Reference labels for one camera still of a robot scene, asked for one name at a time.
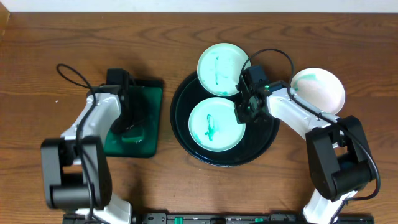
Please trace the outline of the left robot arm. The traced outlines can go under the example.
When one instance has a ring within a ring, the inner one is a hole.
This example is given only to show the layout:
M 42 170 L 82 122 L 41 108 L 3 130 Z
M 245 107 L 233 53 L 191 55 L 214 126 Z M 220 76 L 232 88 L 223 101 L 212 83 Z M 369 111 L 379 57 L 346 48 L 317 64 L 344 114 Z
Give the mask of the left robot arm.
M 63 223 L 139 223 L 132 205 L 113 193 L 104 150 L 112 133 L 122 142 L 144 140 L 134 120 L 127 79 L 119 85 L 89 87 L 86 105 L 59 138 L 40 146 L 47 206 L 64 210 Z

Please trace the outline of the white plate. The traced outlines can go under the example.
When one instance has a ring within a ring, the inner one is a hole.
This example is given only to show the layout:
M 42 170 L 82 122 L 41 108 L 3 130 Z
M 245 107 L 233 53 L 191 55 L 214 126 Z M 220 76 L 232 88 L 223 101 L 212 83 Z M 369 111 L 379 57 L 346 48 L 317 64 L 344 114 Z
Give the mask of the white plate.
M 328 70 L 306 68 L 294 75 L 291 87 L 304 100 L 330 114 L 344 106 L 346 93 L 340 80 Z

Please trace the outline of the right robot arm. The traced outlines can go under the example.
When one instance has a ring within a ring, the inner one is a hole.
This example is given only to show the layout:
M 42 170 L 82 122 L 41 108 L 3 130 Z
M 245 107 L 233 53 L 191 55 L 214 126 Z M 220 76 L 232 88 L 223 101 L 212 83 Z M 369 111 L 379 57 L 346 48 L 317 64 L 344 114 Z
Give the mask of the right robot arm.
M 260 117 L 284 122 L 306 142 L 315 191 L 302 211 L 307 223 L 336 223 L 342 208 L 358 201 L 356 193 L 380 176 L 359 119 L 340 118 L 302 98 L 286 82 L 240 80 L 235 103 L 239 123 Z

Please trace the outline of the green sponge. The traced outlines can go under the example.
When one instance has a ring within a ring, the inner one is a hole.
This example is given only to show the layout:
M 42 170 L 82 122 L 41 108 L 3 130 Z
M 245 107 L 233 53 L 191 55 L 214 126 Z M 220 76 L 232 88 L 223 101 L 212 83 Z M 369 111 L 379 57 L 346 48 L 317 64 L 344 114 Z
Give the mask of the green sponge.
M 121 136 L 121 140 L 124 143 L 137 143 L 143 141 L 145 138 L 144 129 L 142 127 L 135 127 Z

